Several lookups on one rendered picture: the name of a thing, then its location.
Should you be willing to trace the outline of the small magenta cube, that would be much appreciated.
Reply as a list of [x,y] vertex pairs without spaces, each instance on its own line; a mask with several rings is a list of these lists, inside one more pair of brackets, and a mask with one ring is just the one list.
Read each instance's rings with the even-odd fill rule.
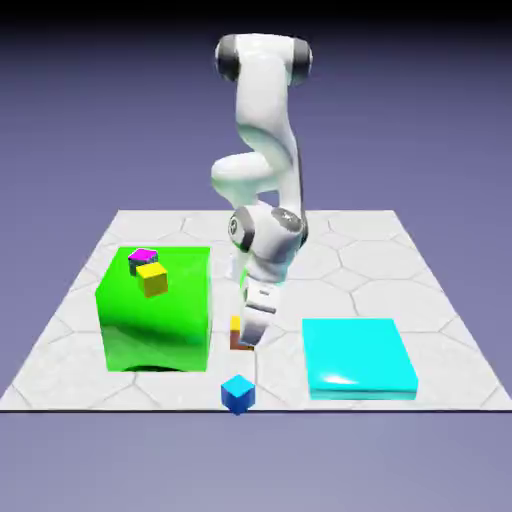
[[129,256],[130,275],[135,277],[139,266],[155,263],[158,261],[158,251],[148,248],[136,248]]

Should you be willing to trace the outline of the small blue cube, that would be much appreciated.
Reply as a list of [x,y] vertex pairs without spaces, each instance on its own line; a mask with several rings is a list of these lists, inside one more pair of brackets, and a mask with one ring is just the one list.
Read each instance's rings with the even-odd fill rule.
[[231,413],[243,414],[255,404],[255,385],[242,375],[235,375],[221,385],[221,401]]

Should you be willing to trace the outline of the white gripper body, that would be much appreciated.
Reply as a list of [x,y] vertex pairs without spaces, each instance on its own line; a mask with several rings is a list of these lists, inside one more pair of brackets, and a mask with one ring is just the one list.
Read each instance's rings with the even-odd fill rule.
[[239,342],[244,346],[255,347],[272,323],[275,309],[244,307],[241,315]]

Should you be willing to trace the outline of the large cyan box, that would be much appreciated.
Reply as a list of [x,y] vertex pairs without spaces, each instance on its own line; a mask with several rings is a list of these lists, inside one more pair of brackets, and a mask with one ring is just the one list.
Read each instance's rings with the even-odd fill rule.
[[413,400],[418,377],[390,318],[302,321],[313,400]]

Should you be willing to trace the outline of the small orange cube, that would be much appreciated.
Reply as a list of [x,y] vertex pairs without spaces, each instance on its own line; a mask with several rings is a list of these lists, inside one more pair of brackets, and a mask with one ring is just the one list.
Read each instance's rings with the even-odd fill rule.
[[232,315],[230,319],[230,349],[253,351],[254,347],[240,341],[241,319],[239,315]]

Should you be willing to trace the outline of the large green box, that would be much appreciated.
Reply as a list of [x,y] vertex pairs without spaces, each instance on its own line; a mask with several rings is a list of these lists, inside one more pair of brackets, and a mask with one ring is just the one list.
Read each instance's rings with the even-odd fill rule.
[[158,247],[168,291],[154,297],[129,272],[134,250],[117,249],[95,292],[107,369],[204,372],[213,320],[210,248]]

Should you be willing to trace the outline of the small yellow cube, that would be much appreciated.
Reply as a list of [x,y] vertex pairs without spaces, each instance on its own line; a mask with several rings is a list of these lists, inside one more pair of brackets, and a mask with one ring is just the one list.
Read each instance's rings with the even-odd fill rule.
[[155,297],[168,291],[168,273],[159,262],[138,266],[136,277],[146,298]]

